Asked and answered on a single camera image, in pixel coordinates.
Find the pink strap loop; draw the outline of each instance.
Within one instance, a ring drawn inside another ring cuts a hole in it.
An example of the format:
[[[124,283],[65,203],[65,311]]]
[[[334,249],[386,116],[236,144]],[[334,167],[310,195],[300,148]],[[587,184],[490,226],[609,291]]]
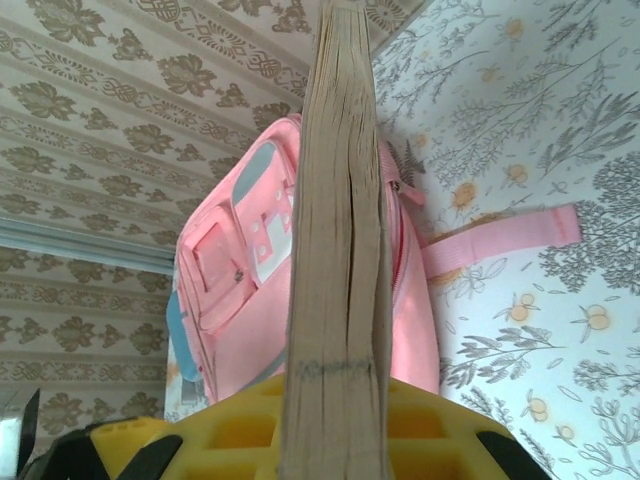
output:
[[[582,240],[572,205],[479,225],[422,249],[427,278],[524,248],[561,247]]]

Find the wallpaper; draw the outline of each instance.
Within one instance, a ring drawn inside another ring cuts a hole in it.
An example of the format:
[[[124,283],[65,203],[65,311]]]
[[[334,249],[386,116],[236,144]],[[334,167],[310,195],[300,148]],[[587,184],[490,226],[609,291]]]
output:
[[[0,248],[0,384],[41,390],[36,450],[105,419],[162,416],[169,277]]]
[[[422,0],[362,0],[373,46]],[[0,0],[0,215],[171,249],[302,106],[313,0]]]
[[[553,479],[640,479],[640,3],[436,0],[376,59],[432,240],[576,205],[584,241],[430,284],[441,393]]]

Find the book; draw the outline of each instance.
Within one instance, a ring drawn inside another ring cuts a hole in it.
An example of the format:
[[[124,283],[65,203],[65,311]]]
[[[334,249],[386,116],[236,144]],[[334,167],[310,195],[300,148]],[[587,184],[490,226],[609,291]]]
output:
[[[326,3],[294,203],[281,480],[390,477],[391,255],[366,18]]]

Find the yellow plastic object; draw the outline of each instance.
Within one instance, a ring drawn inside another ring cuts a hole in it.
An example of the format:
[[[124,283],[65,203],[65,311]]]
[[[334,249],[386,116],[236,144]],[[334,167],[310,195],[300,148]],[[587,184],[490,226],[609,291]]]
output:
[[[136,418],[102,425],[92,430],[89,437],[109,478],[115,480],[138,450],[170,425],[158,418]]]
[[[282,391],[283,377],[273,377],[157,432],[148,443],[168,435],[183,439],[161,480],[276,480]],[[396,480],[508,480],[476,437],[493,431],[513,439],[501,425],[396,380],[389,392]],[[103,461],[114,462],[104,448]]]

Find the zipper pull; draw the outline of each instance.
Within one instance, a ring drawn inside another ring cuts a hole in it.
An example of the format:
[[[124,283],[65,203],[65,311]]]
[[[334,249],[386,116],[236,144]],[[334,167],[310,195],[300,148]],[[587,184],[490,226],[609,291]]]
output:
[[[393,180],[391,182],[391,189],[394,192],[398,192],[399,195],[403,195],[407,197],[409,200],[411,200],[411,202],[415,203],[416,205],[422,206],[425,204],[426,198],[425,198],[424,192],[418,190],[415,187],[412,187],[411,185],[407,185],[402,181],[398,182]]]

